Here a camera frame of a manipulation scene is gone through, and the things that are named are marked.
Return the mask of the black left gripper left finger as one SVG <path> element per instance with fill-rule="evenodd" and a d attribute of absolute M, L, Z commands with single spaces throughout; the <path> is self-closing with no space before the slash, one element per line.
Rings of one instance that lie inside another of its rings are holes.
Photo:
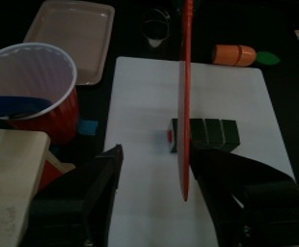
<path fill-rule="evenodd" d="M 20 247 L 108 247 L 123 159 L 116 145 L 36 194 Z"/>

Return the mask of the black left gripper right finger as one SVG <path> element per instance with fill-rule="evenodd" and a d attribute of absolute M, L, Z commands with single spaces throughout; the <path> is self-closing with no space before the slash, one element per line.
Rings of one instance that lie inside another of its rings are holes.
<path fill-rule="evenodd" d="M 293 178 L 252 159 L 193 148 L 191 167 L 219 247 L 299 247 Z"/>

